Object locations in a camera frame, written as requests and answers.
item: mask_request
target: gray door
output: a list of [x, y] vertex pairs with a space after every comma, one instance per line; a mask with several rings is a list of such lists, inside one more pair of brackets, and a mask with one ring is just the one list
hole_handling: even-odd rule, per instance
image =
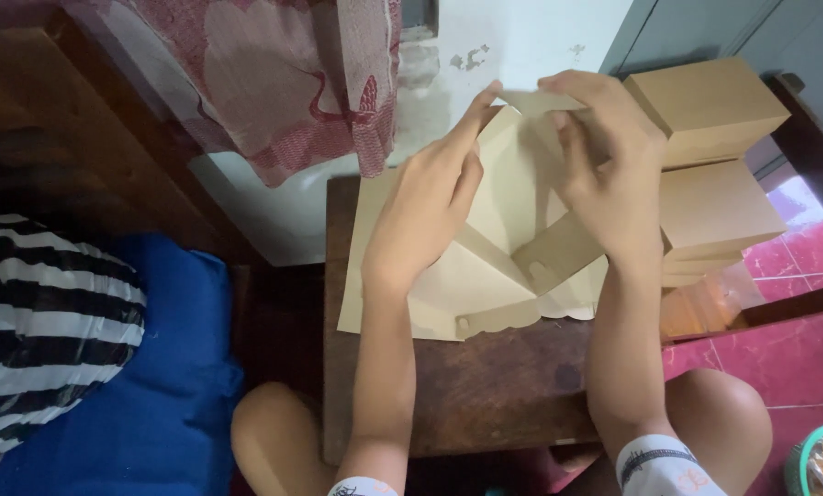
[[[623, 77], [734, 55], [762, 76], [796, 73], [823, 122], [823, 0], [634, 0], [601, 72]], [[757, 176], [784, 162], [769, 137], [746, 158]]]

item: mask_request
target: stack of boxes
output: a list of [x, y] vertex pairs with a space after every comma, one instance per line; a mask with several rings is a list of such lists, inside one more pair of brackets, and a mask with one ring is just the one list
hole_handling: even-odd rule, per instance
[[626, 89], [665, 132], [662, 285], [698, 281], [787, 227], [748, 171], [745, 151], [790, 113], [741, 58], [633, 74]]

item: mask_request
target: green container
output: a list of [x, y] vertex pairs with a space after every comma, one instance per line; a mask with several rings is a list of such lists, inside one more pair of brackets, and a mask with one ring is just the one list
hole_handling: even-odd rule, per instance
[[785, 485], [790, 496], [810, 496], [809, 484], [806, 481], [806, 462], [812, 447], [823, 438], [823, 425], [812, 434], [806, 436], [802, 443], [791, 448], [790, 456], [785, 462]]

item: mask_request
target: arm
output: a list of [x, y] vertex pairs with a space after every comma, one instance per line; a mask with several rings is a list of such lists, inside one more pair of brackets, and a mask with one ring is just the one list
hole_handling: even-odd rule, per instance
[[362, 265], [363, 319], [353, 428], [337, 479], [364, 476], [405, 489], [416, 388], [408, 294], [448, 248], [482, 180], [476, 137], [498, 108], [495, 81], [444, 139], [400, 167]]
[[610, 260], [585, 375], [589, 414], [616, 463], [620, 450], [641, 435], [677, 436], [665, 411], [659, 340], [665, 136], [613, 78], [567, 71], [541, 79], [540, 87], [591, 107], [610, 146], [609, 161], [592, 163], [579, 121], [555, 116], [565, 154], [562, 197]]

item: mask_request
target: pink tile floor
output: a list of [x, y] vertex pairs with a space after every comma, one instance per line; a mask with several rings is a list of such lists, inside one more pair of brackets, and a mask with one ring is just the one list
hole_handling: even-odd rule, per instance
[[[768, 195], [788, 232], [744, 252], [767, 301], [823, 287], [823, 208], [800, 177]], [[785, 494], [782, 467], [792, 445], [823, 424], [823, 316], [778, 324], [663, 352], [666, 378], [694, 367], [723, 370], [763, 396], [773, 451], [747, 494]]]

